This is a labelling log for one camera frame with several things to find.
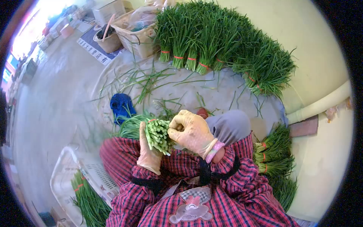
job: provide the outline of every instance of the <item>pink checkered clothing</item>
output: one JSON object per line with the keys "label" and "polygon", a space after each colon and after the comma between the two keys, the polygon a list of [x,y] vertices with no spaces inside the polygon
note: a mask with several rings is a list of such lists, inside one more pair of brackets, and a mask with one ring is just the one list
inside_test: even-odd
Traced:
{"label": "pink checkered clothing", "polygon": [[[101,146],[105,170],[120,187],[106,226],[298,226],[272,195],[266,177],[258,175],[251,134],[211,163],[213,173],[227,174],[238,157],[239,169],[219,184],[191,184],[199,176],[200,159],[184,151],[163,157],[160,176],[137,166],[139,155],[138,140],[114,137]],[[180,180],[173,195],[163,197]]]}

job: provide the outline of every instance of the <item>white plastic crate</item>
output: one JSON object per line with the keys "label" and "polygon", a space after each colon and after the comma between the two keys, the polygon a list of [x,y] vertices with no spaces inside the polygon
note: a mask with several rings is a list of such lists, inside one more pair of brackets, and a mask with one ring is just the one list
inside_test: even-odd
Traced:
{"label": "white plastic crate", "polygon": [[117,36],[121,40],[123,47],[125,47],[131,53],[134,53],[135,55],[144,59],[153,55],[159,50],[159,47],[153,45],[153,40],[151,38],[155,36],[155,31],[153,29],[155,23],[137,32],[131,32],[127,30],[126,28],[129,26],[129,17],[134,11],[135,10],[132,10],[116,18],[111,23],[111,27],[116,30]]}
{"label": "white plastic crate", "polygon": [[111,207],[111,200],[119,194],[119,187],[110,178],[103,168],[99,156],[85,152],[83,146],[73,145],[63,148],[50,179],[50,188],[56,200],[78,227],[86,226],[82,223],[82,214],[78,207],[73,205],[71,197],[75,197],[71,179],[80,169],[84,177],[97,192],[97,194]]}
{"label": "white plastic crate", "polygon": [[71,199],[76,194],[70,180],[74,178],[73,175],[78,169],[77,164],[73,161],[72,151],[71,147],[63,148],[50,178],[50,189],[69,219],[77,227],[86,227],[85,222],[82,223],[81,210],[73,204]]}

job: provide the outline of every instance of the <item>gloved hand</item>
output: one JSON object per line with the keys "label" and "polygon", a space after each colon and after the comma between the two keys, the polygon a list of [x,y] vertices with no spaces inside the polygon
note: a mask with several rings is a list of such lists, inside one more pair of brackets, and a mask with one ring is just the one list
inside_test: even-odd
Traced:
{"label": "gloved hand", "polygon": [[144,167],[157,175],[160,175],[160,163],[163,153],[150,150],[145,134],[146,123],[140,123],[140,157],[136,161],[138,166]]}
{"label": "gloved hand", "polygon": [[218,141],[209,130],[207,122],[199,115],[181,110],[169,124],[169,137],[203,159]]}

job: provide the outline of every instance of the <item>black strap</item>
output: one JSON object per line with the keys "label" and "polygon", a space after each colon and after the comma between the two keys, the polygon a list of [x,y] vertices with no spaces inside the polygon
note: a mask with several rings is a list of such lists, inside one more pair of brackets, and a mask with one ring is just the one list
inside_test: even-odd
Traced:
{"label": "black strap", "polygon": [[226,174],[212,173],[211,164],[207,163],[201,157],[199,157],[199,170],[200,170],[200,184],[201,186],[209,184],[212,180],[227,180],[233,174],[235,174],[240,168],[240,161],[237,156],[234,157],[233,167]]}
{"label": "black strap", "polygon": [[131,182],[136,185],[147,187],[154,192],[154,195],[157,195],[164,186],[164,182],[162,180],[156,179],[146,180],[140,178],[131,178]]}

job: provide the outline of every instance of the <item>red rubber band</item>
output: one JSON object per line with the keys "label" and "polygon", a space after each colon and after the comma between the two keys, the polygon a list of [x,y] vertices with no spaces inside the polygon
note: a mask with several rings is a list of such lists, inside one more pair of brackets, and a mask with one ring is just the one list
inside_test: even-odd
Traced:
{"label": "red rubber band", "polygon": [[200,63],[200,62],[199,62],[199,64],[200,64],[201,66],[203,66],[203,67],[206,67],[206,68],[208,69],[208,66],[203,65],[203,64],[202,64],[202,63]]}
{"label": "red rubber band", "polygon": [[74,191],[78,191],[81,186],[83,186],[83,184],[78,185],[78,187]]}

